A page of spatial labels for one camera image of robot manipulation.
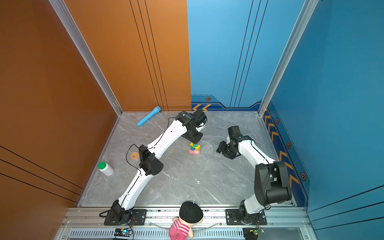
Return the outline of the dark pink wood block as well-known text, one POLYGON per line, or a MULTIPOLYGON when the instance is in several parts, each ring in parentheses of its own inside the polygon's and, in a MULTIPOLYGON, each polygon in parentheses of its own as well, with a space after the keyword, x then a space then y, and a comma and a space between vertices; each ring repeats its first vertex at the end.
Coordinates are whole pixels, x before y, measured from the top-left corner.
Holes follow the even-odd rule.
POLYGON ((201 154, 201 150, 198 149, 198 150, 191 150, 189 149, 189 154, 191 155, 200 155, 201 154))

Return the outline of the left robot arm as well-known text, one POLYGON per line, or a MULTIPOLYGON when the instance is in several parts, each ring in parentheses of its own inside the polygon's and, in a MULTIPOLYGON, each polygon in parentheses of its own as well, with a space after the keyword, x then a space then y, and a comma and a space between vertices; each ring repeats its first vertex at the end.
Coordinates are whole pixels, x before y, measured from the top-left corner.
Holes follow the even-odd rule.
POLYGON ((201 110, 193 113, 182 111, 172 122, 168 122, 166 130, 152 143, 138 147, 139 167, 137 173, 125 192, 113 202, 108 212, 110 219, 118 225, 133 223, 133 208, 147 185, 164 168, 160 158, 165 151, 179 138, 183 137, 193 144, 198 144, 203 133, 201 129, 207 122, 206 114, 201 110))

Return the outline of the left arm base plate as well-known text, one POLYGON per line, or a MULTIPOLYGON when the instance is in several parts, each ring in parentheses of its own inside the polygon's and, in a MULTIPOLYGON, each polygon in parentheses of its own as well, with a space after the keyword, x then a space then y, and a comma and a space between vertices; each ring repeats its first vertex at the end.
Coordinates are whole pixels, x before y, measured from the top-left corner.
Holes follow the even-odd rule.
POLYGON ((119 220, 111 210, 106 212, 104 226, 143 226, 146 221, 147 210, 133 209, 123 216, 123 220, 119 220))

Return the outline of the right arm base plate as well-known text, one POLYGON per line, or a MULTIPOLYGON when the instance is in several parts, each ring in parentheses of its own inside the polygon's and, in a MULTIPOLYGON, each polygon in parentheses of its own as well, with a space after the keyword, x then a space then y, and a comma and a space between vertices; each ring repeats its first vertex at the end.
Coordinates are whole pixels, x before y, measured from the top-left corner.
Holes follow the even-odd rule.
POLYGON ((248 214, 240 209, 226 209, 226 221, 228 226, 235 225, 252 225, 266 226, 267 218, 265 212, 257 214, 248 214))

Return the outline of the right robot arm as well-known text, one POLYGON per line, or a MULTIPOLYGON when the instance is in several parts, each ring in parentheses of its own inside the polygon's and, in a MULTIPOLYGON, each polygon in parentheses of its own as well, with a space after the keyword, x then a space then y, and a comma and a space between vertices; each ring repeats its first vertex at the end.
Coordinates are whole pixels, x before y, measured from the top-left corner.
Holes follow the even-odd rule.
POLYGON ((265 154, 255 140, 241 133, 239 126, 229 127, 228 134, 217 153, 231 160, 243 156, 255 169, 254 194, 241 202, 240 221, 245 225, 259 224, 265 210, 292 199, 288 167, 265 154))

